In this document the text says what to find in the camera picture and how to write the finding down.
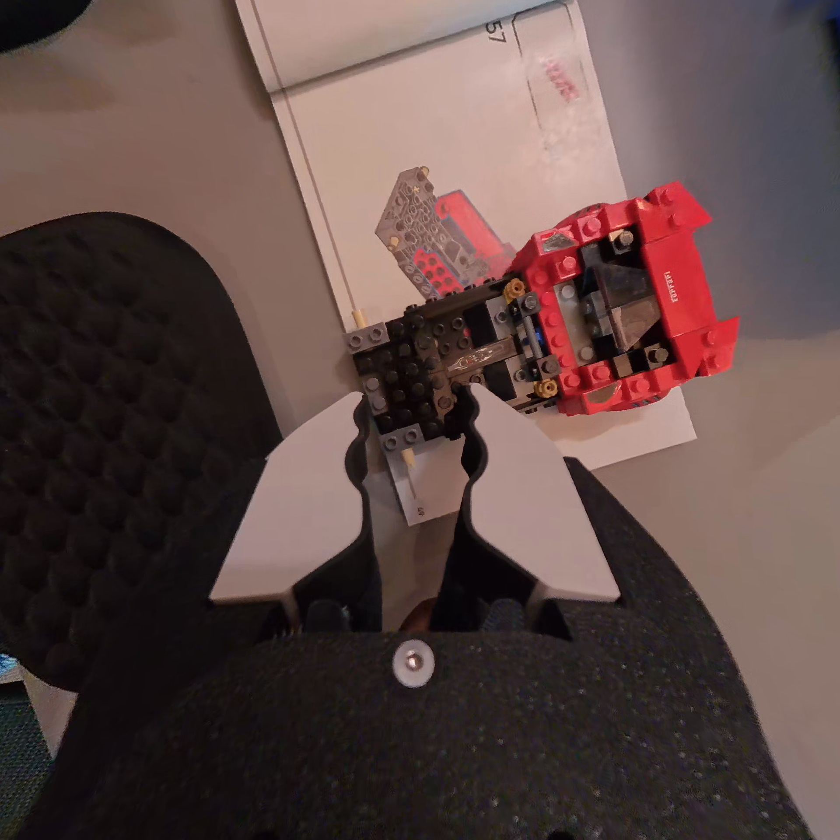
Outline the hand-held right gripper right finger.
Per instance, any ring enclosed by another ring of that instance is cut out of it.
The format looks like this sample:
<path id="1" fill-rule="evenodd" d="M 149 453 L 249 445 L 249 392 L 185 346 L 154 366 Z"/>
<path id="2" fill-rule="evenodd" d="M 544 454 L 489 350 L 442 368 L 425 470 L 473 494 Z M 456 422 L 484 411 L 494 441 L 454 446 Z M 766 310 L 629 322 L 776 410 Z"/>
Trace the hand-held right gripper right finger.
<path id="1" fill-rule="evenodd" d="M 615 603 L 620 590 L 564 457 L 538 427 L 483 385 L 457 415 L 467 482 L 448 578 L 484 602 L 543 598 Z"/>

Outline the lego instruction booklet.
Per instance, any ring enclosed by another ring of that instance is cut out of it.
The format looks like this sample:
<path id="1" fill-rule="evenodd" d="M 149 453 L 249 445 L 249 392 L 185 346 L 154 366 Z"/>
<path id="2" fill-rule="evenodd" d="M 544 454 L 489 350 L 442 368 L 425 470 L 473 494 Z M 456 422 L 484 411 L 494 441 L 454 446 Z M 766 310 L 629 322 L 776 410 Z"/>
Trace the lego instruction booklet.
<path id="1" fill-rule="evenodd" d="M 630 197 L 587 2 L 236 2 L 343 326 L 394 319 L 437 287 L 379 223 L 400 174 L 433 238 L 478 235 L 512 258 L 587 205 Z M 471 234 L 455 200 L 477 211 Z"/>

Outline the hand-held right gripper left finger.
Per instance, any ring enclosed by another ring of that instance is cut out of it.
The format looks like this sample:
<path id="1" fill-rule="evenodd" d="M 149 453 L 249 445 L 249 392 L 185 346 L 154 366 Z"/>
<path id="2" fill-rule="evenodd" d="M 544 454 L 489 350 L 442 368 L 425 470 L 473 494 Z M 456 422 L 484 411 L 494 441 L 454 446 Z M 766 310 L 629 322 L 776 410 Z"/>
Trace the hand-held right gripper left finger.
<path id="1" fill-rule="evenodd" d="M 211 592 L 300 608 L 330 599 L 360 608 L 378 574 L 364 479 L 370 434 L 359 392 L 296 429 L 270 454 Z"/>

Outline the red and black lego car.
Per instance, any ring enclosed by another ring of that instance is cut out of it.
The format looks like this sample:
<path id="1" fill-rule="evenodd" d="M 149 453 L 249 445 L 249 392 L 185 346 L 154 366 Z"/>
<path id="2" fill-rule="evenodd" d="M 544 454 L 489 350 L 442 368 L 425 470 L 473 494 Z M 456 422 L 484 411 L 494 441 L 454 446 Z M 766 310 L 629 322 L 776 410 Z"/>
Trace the red and black lego car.
<path id="1" fill-rule="evenodd" d="M 716 314 L 681 182 L 597 203 L 514 252 L 426 167 L 397 176 L 375 230 L 424 302 L 344 335 L 386 450 L 466 429 L 482 385 L 515 411 L 634 410 L 732 365 L 739 319 Z"/>

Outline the black quilted chair seat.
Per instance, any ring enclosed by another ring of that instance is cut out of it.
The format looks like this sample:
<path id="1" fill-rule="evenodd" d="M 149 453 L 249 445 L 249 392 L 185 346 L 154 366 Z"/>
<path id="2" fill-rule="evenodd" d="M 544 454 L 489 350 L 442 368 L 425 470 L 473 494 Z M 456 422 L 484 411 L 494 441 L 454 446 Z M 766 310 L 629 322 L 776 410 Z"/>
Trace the black quilted chair seat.
<path id="1" fill-rule="evenodd" d="M 72 26 L 91 1 L 1 1 L 1 53 L 35 45 Z"/>
<path id="2" fill-rule="evenodd" d="M 1 244 L 1 608 L 9 654 L 78 692 L 171 544 L 280 428 L 194 247 L 125 213 Z"/>

